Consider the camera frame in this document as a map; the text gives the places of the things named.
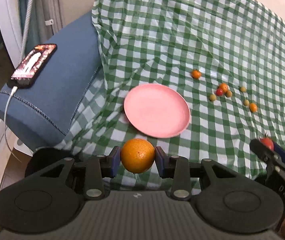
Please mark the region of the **black smartphone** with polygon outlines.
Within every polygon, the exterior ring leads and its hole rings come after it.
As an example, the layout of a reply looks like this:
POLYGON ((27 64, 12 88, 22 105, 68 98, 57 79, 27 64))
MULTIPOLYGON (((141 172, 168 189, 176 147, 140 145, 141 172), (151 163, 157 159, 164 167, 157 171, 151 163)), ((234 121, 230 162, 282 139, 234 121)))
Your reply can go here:
POLYGON ((32 87, 56 50, 57 45, 54 43, 35 46, 11 75, 7 82, 8 87, 17 87, 18 89, 32 87))

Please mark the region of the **large orange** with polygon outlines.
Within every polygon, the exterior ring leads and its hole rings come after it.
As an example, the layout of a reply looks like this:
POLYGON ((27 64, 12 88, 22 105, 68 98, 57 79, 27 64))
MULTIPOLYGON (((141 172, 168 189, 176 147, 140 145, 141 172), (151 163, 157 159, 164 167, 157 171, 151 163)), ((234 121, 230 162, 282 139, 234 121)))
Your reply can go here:
POLYGON ((154 163, 154 146, 145 139, 128 140, 121 149, 121 162, 132 173, 146 172, 154 163))

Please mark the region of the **red cherry tomato cluster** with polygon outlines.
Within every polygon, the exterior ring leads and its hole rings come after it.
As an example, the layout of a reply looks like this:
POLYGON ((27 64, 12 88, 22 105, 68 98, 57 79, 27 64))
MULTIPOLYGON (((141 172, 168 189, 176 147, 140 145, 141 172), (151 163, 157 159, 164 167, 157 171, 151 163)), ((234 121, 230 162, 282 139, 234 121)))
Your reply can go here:
POLYGON ((224 91, 221 89, 221 88, 218 88, 217 90, 216 90, 216 95, 217 96, 222 96, 224 94, 224 91))

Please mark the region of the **red cherry tomato with stem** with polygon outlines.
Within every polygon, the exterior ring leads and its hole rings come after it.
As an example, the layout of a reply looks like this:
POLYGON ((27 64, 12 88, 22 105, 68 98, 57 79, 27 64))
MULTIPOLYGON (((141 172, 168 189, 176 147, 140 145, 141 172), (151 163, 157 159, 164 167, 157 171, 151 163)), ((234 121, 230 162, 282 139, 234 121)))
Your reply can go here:
POLYGON ((269 135, 265 134, 263 137, 261 137, 260 142, 267 148, 269 148, 271 151, 274 150, 274 142, 269 135))

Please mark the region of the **green white checkered cloth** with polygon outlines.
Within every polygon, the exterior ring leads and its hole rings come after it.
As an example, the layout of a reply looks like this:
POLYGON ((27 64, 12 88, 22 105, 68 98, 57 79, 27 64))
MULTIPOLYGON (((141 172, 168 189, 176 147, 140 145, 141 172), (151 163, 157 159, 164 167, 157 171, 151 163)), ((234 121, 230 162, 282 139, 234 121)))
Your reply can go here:
POLYGON ((150 139, 166 153, 210 158, 255 178, 265 165, 250 152, 251 139, 268 134, 285 147, 285 21, 258 1, 95 0, 91 18, 101 67, 58 148, 87 158, 142 138, 123 102, 144 83, 177 91, 191 111, 183 133, 150 139), (211 102, 221 83, 232 97, 211 102))

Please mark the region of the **white door frame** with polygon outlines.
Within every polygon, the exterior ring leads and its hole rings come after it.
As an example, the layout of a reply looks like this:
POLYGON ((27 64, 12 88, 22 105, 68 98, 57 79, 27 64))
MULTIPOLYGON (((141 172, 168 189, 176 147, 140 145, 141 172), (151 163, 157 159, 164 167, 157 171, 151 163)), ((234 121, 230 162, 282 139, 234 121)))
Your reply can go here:
POLYGON ((23 39, 19 0, 0 0, 0 32, 11 62, 17 67, 23 39))

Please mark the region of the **grey curtain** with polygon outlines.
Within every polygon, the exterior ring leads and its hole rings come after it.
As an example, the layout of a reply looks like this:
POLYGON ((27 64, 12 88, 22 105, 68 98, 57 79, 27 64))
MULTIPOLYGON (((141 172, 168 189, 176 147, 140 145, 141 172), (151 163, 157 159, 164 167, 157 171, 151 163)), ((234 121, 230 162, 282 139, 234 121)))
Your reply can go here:
POLYGON ((63 27, 61 5, 59 0, 19 0, 21 27, 25 27, 27 15, 30 16, 26 50, 35 45, 45 43, 63 27))

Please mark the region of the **blue cushion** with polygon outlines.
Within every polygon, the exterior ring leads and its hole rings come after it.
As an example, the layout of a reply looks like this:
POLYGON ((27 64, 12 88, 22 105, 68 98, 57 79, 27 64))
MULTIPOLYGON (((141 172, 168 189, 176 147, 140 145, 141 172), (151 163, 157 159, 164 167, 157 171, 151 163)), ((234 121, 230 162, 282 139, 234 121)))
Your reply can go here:
POLYGON ((0 118, 31 150, 53 147, 66 137, 89 86, 101 67, 97 31, 88 12, 53 35, 57 45, 35 83, 0 91, 0 118))

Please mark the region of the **pink round plate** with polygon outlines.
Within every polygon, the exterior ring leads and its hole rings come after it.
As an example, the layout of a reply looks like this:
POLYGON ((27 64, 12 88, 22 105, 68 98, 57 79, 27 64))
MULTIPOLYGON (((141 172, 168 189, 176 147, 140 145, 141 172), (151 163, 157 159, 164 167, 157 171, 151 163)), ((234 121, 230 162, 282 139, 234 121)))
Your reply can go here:
POLYGON ((172 138, 190 122, 186 100, 170 87, 146 83, 131 89, 123 103, 128 121, 140 132, 155 138, 172 138))

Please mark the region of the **orange cherry tomato cluster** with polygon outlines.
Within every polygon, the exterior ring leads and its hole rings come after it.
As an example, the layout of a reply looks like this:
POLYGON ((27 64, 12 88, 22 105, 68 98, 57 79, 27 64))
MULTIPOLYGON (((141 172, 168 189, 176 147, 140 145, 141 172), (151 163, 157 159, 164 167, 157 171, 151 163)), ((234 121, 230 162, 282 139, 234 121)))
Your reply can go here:
POLYGON ((226 83, 221 83, 219 85, 219 88, 223 91, 223 93, 226 93, 229 90, 229 87, 226 83))

